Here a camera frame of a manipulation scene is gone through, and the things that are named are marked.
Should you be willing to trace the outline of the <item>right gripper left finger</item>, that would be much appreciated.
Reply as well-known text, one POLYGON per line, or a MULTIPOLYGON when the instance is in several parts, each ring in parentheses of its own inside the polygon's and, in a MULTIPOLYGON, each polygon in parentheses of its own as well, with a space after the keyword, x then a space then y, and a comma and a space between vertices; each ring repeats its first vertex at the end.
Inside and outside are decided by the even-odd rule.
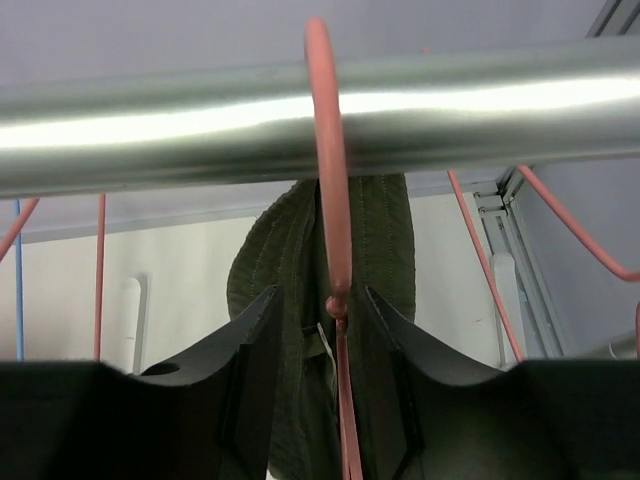
POLYGON ((283 294, 144 371, 98 361, 1 366, 5 479, 262 479, 283 294))

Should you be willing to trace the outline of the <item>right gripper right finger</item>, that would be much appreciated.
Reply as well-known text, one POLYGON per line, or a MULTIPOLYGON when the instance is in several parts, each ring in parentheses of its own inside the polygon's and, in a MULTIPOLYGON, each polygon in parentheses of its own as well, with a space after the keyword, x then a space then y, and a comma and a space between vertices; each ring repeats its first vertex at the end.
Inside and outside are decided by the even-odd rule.
POLYGON ((529 360, 501 371, 367 289, 364 399, 375 479, 635 479, 639 365, 529 360))

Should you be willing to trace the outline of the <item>olive green shorts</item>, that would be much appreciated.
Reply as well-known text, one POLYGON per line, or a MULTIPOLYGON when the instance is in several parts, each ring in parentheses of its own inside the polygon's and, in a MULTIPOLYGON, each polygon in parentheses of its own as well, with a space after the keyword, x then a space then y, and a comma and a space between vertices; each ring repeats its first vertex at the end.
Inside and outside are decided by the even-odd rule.
MULTIPOLYGON (((371 345, 365 323, 366 288, 380 293, 407 320, 416 310, 414 233, 404 175, 349 180, 352 289, 348 301, 350 373, 363 472, 378 478, 371 440, 366 370, 371 345)), ((282 349, 268 460, 276 479, 339 479, 341 454, 330 350, 335 321, 330 295, 319 185, 297 182, 249 231, 227 281, 236 318, 267 287, 284 292, 282 349)))

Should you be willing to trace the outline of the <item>blue wire hanger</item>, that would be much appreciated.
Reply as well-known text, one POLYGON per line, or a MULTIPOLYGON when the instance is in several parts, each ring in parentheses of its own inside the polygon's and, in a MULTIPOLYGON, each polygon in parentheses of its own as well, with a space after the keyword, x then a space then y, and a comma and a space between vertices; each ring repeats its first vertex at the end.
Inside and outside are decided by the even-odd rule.
POLYGON ((14 241, 16 286, 16 358, 25 359, 22 234, 14 241))

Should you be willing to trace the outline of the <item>pink hanger navy shorts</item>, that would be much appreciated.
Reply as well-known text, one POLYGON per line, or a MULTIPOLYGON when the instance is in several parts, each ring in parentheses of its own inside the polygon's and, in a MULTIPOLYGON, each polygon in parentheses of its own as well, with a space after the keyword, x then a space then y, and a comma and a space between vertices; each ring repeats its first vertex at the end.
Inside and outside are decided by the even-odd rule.
MULTIPOLYGON (((580 243, 584 246, 584 248, 596 260, 598 260, 610 273, 612 273, 614 276, 616 276, 620 280, 627 283, 639 282, 639 272, 629 271, 625 269, 622 265, 617 263, 616 260, 613 257, 611 257, 607 253, 607 251, 589 235, 589 233, 579 224, 579 222, 570 214, 570 212, 552 194, 552 192, 547 189, 544 183, 535 175, 535 173, 531 170, 530 167, 520 165, 517 167, 517 170, 524 177, 524 179, 530 184, 530 186, 535 190, 538 196, 552 210, 552 212, 556 215, 556 217, 580 241, 580 243)), ((499 329, 500 337, 502 333, 506 334, 512 353, 514 354, 515 360, 517 362, 522 362, 524 359, 524 356, 520 349, 520 345, 518 343, 517 337, 512 328, 511 322, 508 318, 506 309, 504 307, 504 303, 500 297, 500 294, 495 282, 495 278, 491 273, 489 262, 484 253, 477 231, 471 219, 469 209, 464 200, 463 193, 462 193, 459 181, 457 179, 456 173, 453 170, 448 170, 447 175, 448 175, 451 187, 453 189, 454 195, 456 197, 456 200, 458 202, 458 205, 459 205, 461 214, 463 216, 463 220, 466 225, 467 231, 469 233, 470 239, 472 241, 474 250, 476 252, 476 256, 479 260, 488 288, 493 298, 494 305, 497 309, 498 316, 502 324, 501 328, 499 329)))

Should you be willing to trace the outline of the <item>pink hanger olive shorts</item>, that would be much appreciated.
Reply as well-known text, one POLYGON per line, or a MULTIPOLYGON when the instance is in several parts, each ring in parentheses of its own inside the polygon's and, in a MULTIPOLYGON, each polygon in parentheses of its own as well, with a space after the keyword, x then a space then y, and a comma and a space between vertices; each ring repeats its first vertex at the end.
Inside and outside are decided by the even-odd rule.
POLYGON ((348 348, 348 299, 352 286, 352 235, 348 172, 334 54, 319 17, 305 26, 305 59, 314 106, 322 219, 331 295, 327 313, 336 323, 336 365, 342 475, 362 479, 348 348))

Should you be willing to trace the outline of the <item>pink hanger patterned shorts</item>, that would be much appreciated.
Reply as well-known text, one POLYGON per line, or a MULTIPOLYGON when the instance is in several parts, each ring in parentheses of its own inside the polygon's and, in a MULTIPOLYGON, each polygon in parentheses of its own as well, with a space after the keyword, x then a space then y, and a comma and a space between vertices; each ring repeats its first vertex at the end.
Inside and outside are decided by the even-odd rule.
MULTIPOLYGON (((14 201, 15 219, 8 231, 1 239, 1 260, 11 248, 14 248, 14 241, 18 233, 22 233, 26 222, 29 220, 40 199, 33 198, 27 201, 24 209, 21 208, 19 199, 14 201)), ((95 302, 94 302, 94 338, 93 356, 96 360, 101 358, 102 341, 102 319, 103 319, 103 298, 104 298, 104 259, 106 243, 106 206, 107 196, 99 196, 98 216, 97 216, 97 246, 96 246, 96 277, 95 277, 95 302)))

